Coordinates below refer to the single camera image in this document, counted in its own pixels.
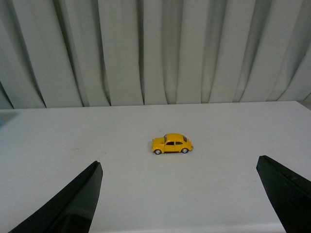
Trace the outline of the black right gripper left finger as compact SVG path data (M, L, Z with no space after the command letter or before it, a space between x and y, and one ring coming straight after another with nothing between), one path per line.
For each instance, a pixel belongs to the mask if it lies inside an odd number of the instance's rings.
M87 233L97 207L103 169L94 161L12 233Z

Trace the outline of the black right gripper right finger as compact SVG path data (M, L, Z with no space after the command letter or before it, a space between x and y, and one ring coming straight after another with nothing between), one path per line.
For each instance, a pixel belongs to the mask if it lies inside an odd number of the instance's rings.
M263 155L256 170L267 197L287 233L311 231L311 182Z

